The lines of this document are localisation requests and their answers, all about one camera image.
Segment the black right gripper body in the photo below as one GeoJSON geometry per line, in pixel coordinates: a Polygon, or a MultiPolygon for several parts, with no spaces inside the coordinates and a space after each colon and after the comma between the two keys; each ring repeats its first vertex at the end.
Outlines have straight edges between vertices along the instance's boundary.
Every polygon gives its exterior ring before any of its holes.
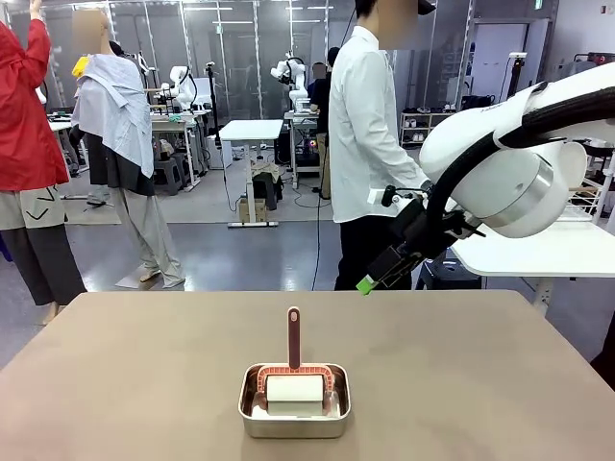
{"type": "Polygon", "coordinates": [[[367,269],[367,275],[379,283],[377,288],[392,288],[424,260],[437,258],[457,240],[484,237],[480,221],[459,206],[435,218],[428,216],[420,200],[411,200],[398,211],[390,226],[393,243],[367,269]]]}

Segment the rectangular metal tin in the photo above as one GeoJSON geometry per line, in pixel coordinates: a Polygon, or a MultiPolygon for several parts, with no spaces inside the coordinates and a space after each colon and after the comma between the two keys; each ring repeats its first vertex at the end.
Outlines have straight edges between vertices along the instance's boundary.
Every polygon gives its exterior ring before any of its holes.
{"type": "Polygon", "coordinates": [[[246,433],[266,439],[331,439],[344,434],[352,413],[350,385],[346,370],[326,365],[320,398],[274,400],[267,397],[265,381],[279,377],[288,368],[281,363],[255,364],[243,377],[238,411],[246,433]]]}

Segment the mannequin in red coat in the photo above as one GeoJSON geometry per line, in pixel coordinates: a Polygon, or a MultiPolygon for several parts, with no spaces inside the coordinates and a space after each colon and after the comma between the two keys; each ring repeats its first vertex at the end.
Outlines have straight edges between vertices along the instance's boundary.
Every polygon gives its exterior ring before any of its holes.
{"type": "Polygon", "coordinates": [[[66,166],[37,95],[51,49],[40,6],[30,0],[26,46],[0,22],[0,237],[48,325],[86,288],[58,191],[66,166]]]}

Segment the mannequin in striped shirt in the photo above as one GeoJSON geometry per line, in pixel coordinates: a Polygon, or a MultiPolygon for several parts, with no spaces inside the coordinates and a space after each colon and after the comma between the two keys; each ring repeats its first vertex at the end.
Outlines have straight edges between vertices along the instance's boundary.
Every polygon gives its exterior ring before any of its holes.
{"type": "Polygon", "coordinates": [[[185,281],[154,187],[150,109],[135,63],[111,47],[110,22],[97,9],[72,14],[73,43],[86,63],[77,78],[72,134],[85,142],[90,182],[110,191],[139,251],[143,281],[185,281]]]}

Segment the equipment cart with computer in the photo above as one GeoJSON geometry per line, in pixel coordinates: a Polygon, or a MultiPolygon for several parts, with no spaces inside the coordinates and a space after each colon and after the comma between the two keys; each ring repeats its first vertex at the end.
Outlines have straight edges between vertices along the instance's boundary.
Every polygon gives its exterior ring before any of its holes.
{"type": "Polygon", "coordinates": [[[312,112],[287,111],[283,119],[289,133],[292,188],[297,189],[301,175],[317,175],[320,170],[316,139],[318,115],[312,112]]]}

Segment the person in dark clothes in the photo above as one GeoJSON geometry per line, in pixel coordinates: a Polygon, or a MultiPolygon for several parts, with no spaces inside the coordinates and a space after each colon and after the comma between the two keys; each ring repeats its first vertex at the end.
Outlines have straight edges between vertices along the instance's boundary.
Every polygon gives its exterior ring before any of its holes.
{"type": "Polygon", "coordinates": [[[332,68],[339,53],[339,47],[332,47],[328,51],[326,72],[323,78],[314,83],[310,96],[310,109],[318,113],[316,125],[316,142],[319,151],[319,197],[323,200],[331,198],[331,172],[329,150],[329,105],[332,79],[332,68]]]}

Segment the black plastic stool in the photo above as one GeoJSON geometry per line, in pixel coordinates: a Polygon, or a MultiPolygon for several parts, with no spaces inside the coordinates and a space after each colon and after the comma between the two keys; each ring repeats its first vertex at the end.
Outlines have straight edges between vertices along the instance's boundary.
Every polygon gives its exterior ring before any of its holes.
{"type": "Polygon", "coordinates": [[[470,272],[458,259],[426,260],[416,290],[480,290],[481,276],[470,272]]]}

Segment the pink-handled lint roller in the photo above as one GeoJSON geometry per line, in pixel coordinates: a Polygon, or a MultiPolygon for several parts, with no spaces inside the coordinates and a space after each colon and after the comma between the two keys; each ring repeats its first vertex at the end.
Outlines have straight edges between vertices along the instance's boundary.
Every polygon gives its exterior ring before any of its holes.
{"type": "Polygon", "coordinates": [[[325,397],[334,388],[329,365],[304,363],[301,343],[301,312],[291,306],[286,313],[287,361],[262,365],[257,372],[257,393],[264,396],[272,417],[323,417],[325,397]]]}

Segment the white standing desk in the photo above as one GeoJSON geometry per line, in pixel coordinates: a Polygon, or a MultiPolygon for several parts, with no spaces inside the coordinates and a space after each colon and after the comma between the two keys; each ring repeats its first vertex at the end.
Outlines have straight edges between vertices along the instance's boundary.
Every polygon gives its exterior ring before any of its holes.
{"type": "Polygon", "coordinates": [[[272,120],[233,120],[227,124],[220,132],[220,139],[225,142],[241,142],[244,145],[244,165],[245,165],[245,186],[248,203],[248,221],[229,222],[229,229],[241,228],[275,228],[279,225],[277,221],[265,220],[257,221],[256,201],[254,197],[252,156],[250,146],[252,142],[256,144],[256,153],[260,155],[260,144],[262,141],[274,141],[279,138],[283,121],[282,119],[272,120]]]}

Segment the dark stool with cloth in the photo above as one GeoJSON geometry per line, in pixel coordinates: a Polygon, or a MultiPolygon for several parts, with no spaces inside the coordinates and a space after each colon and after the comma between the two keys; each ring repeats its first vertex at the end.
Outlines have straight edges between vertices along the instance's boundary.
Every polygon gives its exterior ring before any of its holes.
{"type": "Polygon", "coordinates": [[[263,200],[268,210],[278,208],[283,199],[283,179],[280,167],[271,162],[253,162],[251,164],[254,197],[263,200]]]}

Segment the black tripod stand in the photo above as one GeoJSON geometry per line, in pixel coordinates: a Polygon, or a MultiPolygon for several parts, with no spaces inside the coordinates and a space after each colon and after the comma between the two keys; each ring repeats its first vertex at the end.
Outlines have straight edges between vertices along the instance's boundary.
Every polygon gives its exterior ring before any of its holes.
{"type": "Polygon", "coordinates": [[[504,98],[508,99],[517,92],[521,71],[525,65],[527,52],[511,52],[504,71],[504,79],[501,85],[498,102],[501,103],[504,98]]]}

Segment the white side table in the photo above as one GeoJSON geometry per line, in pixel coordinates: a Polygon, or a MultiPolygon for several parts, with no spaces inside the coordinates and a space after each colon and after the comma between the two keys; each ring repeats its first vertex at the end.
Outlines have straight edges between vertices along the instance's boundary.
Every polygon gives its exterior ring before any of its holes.
{"type": "Polygon", "coordinates": [[[487,227],[452,246],[471,272],[507,278],[615,278],[615,236],[590,222],[555,222],[513,239],[487,227]]]}

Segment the grey plastic stool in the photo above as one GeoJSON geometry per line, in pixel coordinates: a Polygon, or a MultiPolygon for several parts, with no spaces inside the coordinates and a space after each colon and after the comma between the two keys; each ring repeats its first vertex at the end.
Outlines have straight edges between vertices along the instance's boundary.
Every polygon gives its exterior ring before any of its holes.
{"type": "Polygon", "coordinates": [[[175,196],[183,187],[182,176],[174,158],[154,162],[154,184],[163,187],[170,196],[175,196]]]}

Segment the cardboard box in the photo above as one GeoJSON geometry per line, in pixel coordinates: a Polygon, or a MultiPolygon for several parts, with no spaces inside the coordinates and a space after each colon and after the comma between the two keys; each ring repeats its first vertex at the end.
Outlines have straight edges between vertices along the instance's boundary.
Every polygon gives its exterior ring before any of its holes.
{"type": "MultiPolygon", "coordinates": [[[[250,223],[249,203],[246,197],[242,197],[238,203],[239,221],[242,224],[250,223]]],[[[267,207],[264,199],[255,199],[255,221],[267,221],[267,207]]]]}

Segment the clothes rack with garments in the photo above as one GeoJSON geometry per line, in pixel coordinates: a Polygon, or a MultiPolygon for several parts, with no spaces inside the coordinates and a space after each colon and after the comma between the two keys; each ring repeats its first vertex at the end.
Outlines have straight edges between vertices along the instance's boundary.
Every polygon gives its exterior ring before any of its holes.
{"type": "Polygon", "coordinates": [[[575,72],[579,73],[593,67],[615,62],[615,53],[588,52],[574,55],[575,72]]]}

